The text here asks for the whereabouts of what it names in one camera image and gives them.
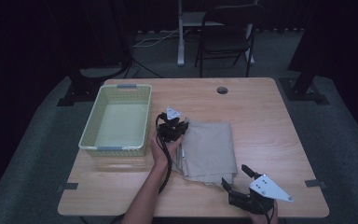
table leg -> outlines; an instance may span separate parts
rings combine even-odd
[[[185,40],[183,39],[183,17],[182,0],[178,0],[178,19],[179,19],[179,44],[178,44],[178,66],[185,65]]]

black curtain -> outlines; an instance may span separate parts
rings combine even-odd
[[[66,76],[40,1],[0,0],[0,178],[34,112]]]
[[[253,0],[183,0],[183,11],[204,11],[213,6],[251,4]],[[126,8],[135,30],[174,30],[178,27],[177,0],[127,0]],[[262,30],[279,31],[305,29],[317,0],[259,0],[266,10]]]
[[[358,2],[320,1],[289,69],[333,79],[358,122]]]

wooden table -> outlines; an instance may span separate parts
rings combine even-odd
[[[329,209],[315,179],[275,81],[270,78],[112,79],[106,84],[151,84],[152,108],[149,137],[156,116],[167,106],[182,117],[199,121],[229,121],[239,173],[233,188],[249,192],[253,181],[241,171],[246,164],[265,173],[295,201],[278,201],[280,217],[326,217]],[[219,94],[218,87],[228,88]],[[153,164],[150,149],[143,158],[95,158],[79,150],[68,183],[77,189],[63,192],[58,211],[66,216],[115,216],[126,212]],[[246,217],[228,204],[218,187],[185,181],[172,172],[158,198],[156,217]]]

basket handle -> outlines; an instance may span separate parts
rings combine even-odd
[[[138,91],[136,84],[118,84],[118,91]]]
[[[121,151],[123,147],[97,147],[99,151]]]

chair leg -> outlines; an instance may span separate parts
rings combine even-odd
[[[199,43],[199,47],[197,49],[196,62],[194,63],[195,67],[197,67],[197,62],[199,61],[199,56],[200,56],[200,43]]]
[[[246,64],[246,77],[249,76],[249,69],[251,68],[251,60],[252,60],[252,55],[253,55],[254,40],[255,40],[255,37],[252,36],[251,47],[249,48],[248,63]]]
[[[202,66],[203,66],[203,51],[200,51],[200,77],[202,77]]]

